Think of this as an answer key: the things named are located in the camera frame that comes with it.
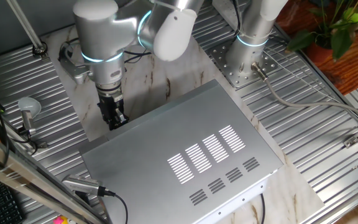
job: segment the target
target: blue led ring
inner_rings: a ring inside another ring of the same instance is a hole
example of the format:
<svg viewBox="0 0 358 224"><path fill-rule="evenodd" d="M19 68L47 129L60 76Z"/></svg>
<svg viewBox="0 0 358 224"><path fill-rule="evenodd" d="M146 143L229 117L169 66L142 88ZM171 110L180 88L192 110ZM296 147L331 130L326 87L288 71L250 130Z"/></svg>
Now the blue led ring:
<svg viewBox="0 0 358 224"><path fill-rule="evenodd" d="M240 42L246 46L249 46L249 47L260 47L262 45L265 45L267 43L268 40L266 40L263 44L248 44L248 43L245 43L243 40L240 39L239 36L237 36L237 38L240 40Z"/></svg>
<svg viewBox="0 0 358 224"><path fill-rule="evenodd" d="M150 15L152 13L152 11L150 10L149 12L147 12L144 16L143 16L143 18L140 20L140 22L139 22L139 25L137 26L137 40L139 41L139 43L141 44L141 46L142 47L144 47L143 46L143 44L142 44L142 42L140 41L140 32L142 31L142 26L143 26L143 23L144 23L144 21L146 20L146 18Z"/></svg>
<svg viewBox="0 0 358 224"><path fill-rule="evenodd" d="M119 57L121 57L123 53L124 52L121 52L121 53L117 54L116 56L106 60L105 62L112 62L113 60L119 59ZM101 59L90 58L90 57L86 56L83 52L81 52L81 54L82 54L82 57L84 57L85 59L87 59L90 62L95 62L95 63L104 62Z"/></svg>

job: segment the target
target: white marble surface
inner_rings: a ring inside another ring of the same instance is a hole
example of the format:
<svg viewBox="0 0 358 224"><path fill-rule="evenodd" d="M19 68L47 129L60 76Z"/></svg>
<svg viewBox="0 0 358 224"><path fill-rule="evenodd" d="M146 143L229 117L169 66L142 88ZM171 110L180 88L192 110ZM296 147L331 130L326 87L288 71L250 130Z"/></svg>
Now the white marble surface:
<svg viewBox="0 0 358 224"><path fill-rule="evenodd" d="M84 130L89 140L92 140L108 131L107 125L101 119L99 108L96 106L98 96L94 84L86 80L85 84L76 85L57 62L58 50L62 42L74 37L76 37L75 29L69 27L46 36L44 41L48 43L52 62L81 119ZM139 48L129 50L141 51ZM195 39L191 39L186 52L174 62L162 62L155 56L148 55L135 64L126 64L126 68L127 73L122 79L122 90L124 110L130 119L152 111L214 78L217 79L284 163L283 167L269 177L264 192L266 224L300 223L324 206L314 190L284 155L280 146L248 109ZM256 224L260 223L261 218L262 202L258 196L219 223Z"/></svg>

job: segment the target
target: metal pipe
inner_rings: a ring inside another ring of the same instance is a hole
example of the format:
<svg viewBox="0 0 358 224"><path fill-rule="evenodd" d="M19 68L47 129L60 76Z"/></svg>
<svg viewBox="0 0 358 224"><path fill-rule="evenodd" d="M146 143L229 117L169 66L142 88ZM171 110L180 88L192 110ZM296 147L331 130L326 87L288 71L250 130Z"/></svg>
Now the metal pipe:
<svg viewBox="0 0 358 224"><path fill-rule="evenodd" d="M26 16L24 15L20 5L17 3L16 0L6 0L11 9L13 10L14 14L16 15L19 22L22 24L23 29L29 36L32 44L35 46L36 51L38 53L42 53L45 49L41 43L41 40L38 38L37 34L33 30L30 22L27 20Z"/></svg>

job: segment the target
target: cylindrical connector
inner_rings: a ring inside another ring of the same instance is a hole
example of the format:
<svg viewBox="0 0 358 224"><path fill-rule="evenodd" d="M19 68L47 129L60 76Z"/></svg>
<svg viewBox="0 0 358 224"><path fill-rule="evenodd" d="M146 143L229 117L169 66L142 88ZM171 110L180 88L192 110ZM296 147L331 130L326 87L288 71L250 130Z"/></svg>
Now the cylindrical connector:
<svg viewBox="0 0 358 224"><path fill-rule="evenodd" d="M266 73L259 67L258 63L254 62L251 64L251 69L254 72L257 72L260 79L264 82L268 77Z"/></svg>

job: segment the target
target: gray cable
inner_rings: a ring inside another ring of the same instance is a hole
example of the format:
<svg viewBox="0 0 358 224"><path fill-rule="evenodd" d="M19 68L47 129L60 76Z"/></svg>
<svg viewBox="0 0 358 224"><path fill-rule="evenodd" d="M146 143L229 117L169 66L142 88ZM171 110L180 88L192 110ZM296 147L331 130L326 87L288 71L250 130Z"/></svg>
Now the gray cable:
<svg viewBox="0 0 358 224"><path fill-rule="evenodd" d="M353 112L355 112L355 113L358 114L358 109L355 109L355 108L353 108L353 107L351 107L351 106L348 106L348 105L344 105L344 104L342 104L342 103L335 103L335 102L317 102L317 103L302 103L302 104L290 103L290 102L287 102L287 101L281 99L281 98L277 95L277 93L274 91L274 89L273 89L273 87L272 87L272 85L270 84L270 82L269 82L268 79L265 80L265 83L266 83L267 87L269 88L269 90L272 92L272 95L273 95L274 97L276 97L276 99L277 99L280 103L282 103L282 104L284 104L284 105L292 106L292 107L296 107L296 108L301 108L301 107L314 107L314 106L338 106L338 107L340 107L340 108L344 108L344 109L347 109L347 110L351 110L351 111L353 111Z"/></svg>

